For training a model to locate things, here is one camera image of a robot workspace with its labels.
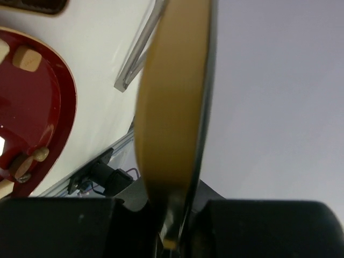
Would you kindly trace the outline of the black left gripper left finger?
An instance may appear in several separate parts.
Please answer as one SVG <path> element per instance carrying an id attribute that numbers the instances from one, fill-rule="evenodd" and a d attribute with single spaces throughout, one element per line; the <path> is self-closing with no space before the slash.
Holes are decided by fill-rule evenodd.
<path id="1" fill-rule="evenodd" d="M 7 198 L 1 257 L 150 257 L 146 226 L 115 198 Z"/>

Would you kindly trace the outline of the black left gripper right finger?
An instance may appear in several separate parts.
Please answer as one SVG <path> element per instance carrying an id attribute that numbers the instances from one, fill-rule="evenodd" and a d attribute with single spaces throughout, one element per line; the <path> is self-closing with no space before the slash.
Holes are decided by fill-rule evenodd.
<path id="1" fill-rule="evenodd" d="M 343 230 L 320 202 L 212 200 L 188 231 L 188 257 L 343 257 Z"/>

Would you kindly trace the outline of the silver tin lid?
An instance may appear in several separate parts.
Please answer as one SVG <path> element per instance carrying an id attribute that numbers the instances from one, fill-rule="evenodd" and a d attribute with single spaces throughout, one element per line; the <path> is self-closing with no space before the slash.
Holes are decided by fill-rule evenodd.
<path id="1" fill-rule="evenodd" d="M 216 1 L 169 1 L 147 51 L 137 95 L 137 165 L 164 249 L 176 250 L 191 211 L 209 124 Z"/>

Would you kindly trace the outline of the silver metal tweezers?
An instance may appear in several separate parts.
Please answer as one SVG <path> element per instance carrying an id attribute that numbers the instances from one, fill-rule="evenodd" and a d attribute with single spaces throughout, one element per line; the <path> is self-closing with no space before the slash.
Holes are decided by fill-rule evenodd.
<path id="1" fill-rule="evenodd" d="M 114 88 L 120 92 L 127 90 L 130 83 L 144 67 L 147 56 L 147 51 L 144 52 L 145 47 L 163 13 L 166 3 L 167 1 L 154 1 L 152 11 L 114 83 Z"/>

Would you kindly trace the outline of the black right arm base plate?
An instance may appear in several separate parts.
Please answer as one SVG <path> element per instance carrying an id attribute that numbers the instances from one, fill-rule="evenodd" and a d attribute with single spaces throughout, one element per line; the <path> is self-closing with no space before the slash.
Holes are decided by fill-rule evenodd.
<path id="1" fill-rule="evenodd" d="M 99 154 L 96 158 L 89 161 L 87 164 L 83 165 L 78 169 L 71 177 L 67 187 L 67 192 L 69 195 L 74 193 L 76 190 L 80 189 L 83 181 L 87 180 L 92 174 L 93 167 L 98 163 L 108 164 L 112 156 L 114 149 L 109 148 L 108 150 Z"/>

